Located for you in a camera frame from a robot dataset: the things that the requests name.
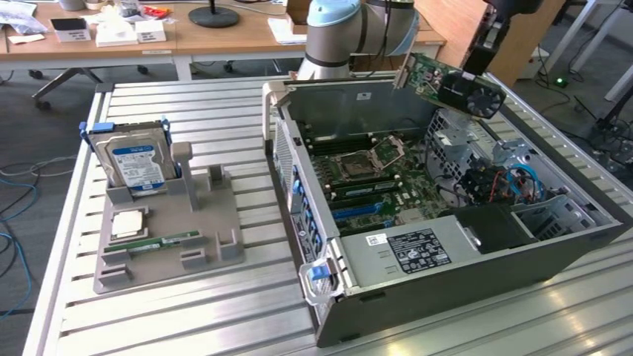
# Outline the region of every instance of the desk lamp base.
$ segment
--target desk lamp base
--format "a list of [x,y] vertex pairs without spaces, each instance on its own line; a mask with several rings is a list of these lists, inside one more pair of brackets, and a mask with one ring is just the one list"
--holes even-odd
[[200,7],[190,12],[190,20],[199,26],[223,28],[234,26],[240,21],[240,14],[224,7],[216,7],[215,12],[210,7]]

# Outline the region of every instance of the blue cable on floor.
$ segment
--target blue cable on floor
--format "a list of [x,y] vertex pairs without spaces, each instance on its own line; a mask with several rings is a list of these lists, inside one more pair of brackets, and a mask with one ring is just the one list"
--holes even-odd
[[22,306],[24,305],[24,303],[27,302],[27,300],[30,299],[31,297],[31,290],[32,290],[32,281],[31,281],[31,273],[30,273],[30,267],[27,265],[27,259],[24,257],[24,251],[22,250],[22,244],[14,239],[14,237],[8,234],[4,234],[0,232],[0,236],[3,236],[6,239],[8,239],[10,243],[14,243],[16,248],[18,248],[18,253],[20,254],[20,260],[22,260],[22,265],[24,266],[24,273],[26,273],[26,276],[27,276],[27,294],[26,296],[22,298],[20,302],[18,302],[16,306],[14,308],[11,308],[7,313],[4,313],[2,316],[0,316],[0,321],[3,321],[10,315],[11,313],[14,312],[14,310],[22,308]]
[[[14,219],[18,215],[20,215],[22,213],[24,213],[31,207],[32,205],[35,204],[36,200],[38,200],[38,188],[35,185],[31,185],[31,184],[24,184],[24,183],[15,183],[15,182],[11,182],[8,180],[4,180],[4,179],[0,179],[0,183],[4,183],[7,185],[12,185],[12,186],[16,186],[16,187],[27,187],[27,188],[31,188],[32,190],[32,200],[30,202],[30,204],[27,204],[27,206],[24,208],[22,208],[18,213],[15,213],[14,215],[11,215],[10,217],[6,217],[3,219],[0,219],[0,223]],[[31,297],[31,291],[32,291],[32,281],[31,281],[31,273],[30,273],[30,265],[27,265],[27,259],[26,259],[26,256],[24,256],[24,250],[22,249],[22,244],[20,242],[14,239],[14,237],[8,234],[4,234],[4,233],[0,233],[0,236],[3,236],[6,239],[8,239],[8,243],[14,243],[15,245],[15,248],[18,249],[18,254],[20,256],[20,261],[22,261],[22,265],[24,266],[24,272],[26,272],[26,276],[27,276],[27,294],[26,296],[20,299],[20,302],[18,302],[16,306],[14,308],[11,308],[7,313],[4,313],[3,315],[0,315],[0,321],[3,321],[10,315],[11,313],[14,312],[14,310],[22,308],[22,306],[24,305],[24,303],[27,302],[27,300],[30,299]]]
[[36,188],[35,185],[24,184],[24,183],[14,183],[14,182],[10,182],[8,180],[4,180],[4,179],[0,179],[0,183],[4,183],[7,185],[12,185],[12,186],[16,186],[16,187],[27,187],[27,188],[31,188],[31,190],[32,190],[32,200],[31,200],[30,204],[27,204],[27,206],[23,209],[20,209],[20,211],[16,214],[11,215],[10,217],[6,217],[6,218],[0,219],[0,223],[2,223],[2,222],[10,221],[11,219],[14,219],[18,215],[24,213],[32,207],[32,205],[36,203],[36,200],[38,200],[38,188]]

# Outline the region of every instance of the white label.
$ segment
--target white label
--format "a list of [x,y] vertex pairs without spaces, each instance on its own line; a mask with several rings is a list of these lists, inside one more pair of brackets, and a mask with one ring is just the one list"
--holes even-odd
[[356,94],[356,100],[369,100],[369,99],[372,99],[372,93]]
[[126,185],[132,190],[147,191],[166,183],[160,165],[152,161],[156,155],[154,146],[115,148],[112,153]]
[[377,234],[377,235],[371,235],[367,236],[367,243],[369,246],[373,245],[381,245],[383,243],[387,243],[387,234]]
[[152,243],[151,245],[139,246],[139,247],[135,247],[135,248],[128,248],[128,252],[151,251],[151,250],[156,250],[159,248],[160,248],[160,244],[159,243]]
[[171,50],[144,50],[143,54],[171,54]]
[[396,182],[380,183],[375,186],[375,189],[380,191],[381,189],[392,188],[396,185]]
[[183,241],[183,238],[182,238],[182,237],[172,237],[171,239],[163,238],[163,243],[166,243],[166,244],[168,244],[168,243],[179,243],[180,241]]

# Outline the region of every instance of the aluminum slatted table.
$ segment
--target aluminum slatted table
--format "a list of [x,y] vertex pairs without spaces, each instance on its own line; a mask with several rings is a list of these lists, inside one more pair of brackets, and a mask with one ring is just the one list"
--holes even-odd
[[[90,126],[164,115],[175,141],[194,143],[194,169],[227,166],[247,262],[95,294],[106,175],[83,144],[26,355],[633,355],[631,234],[545,283],[332,348],[315,347],[263,152],[262,87],[275,79],[284,78],[123,84],[95,95]],[[507,104],[633,212],[631,191],[513,95]],[[491,127],[503,139],[516,137],[500,119]]]

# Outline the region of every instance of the caster wheel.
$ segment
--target caster wheel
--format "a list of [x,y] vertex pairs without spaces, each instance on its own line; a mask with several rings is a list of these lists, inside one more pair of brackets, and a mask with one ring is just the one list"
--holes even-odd
[[30,70],[30,77],[34,79],[44,78],[44,74],[39,70]]
[[139,73],[142,73],[144,76],[147,76],[150,74],[150,69],[148,67],[140,65],[136,67],[136,70],[139,71]]
[[43,111],[51,110],[51,103],[50,102],[36,102],[36,108]]

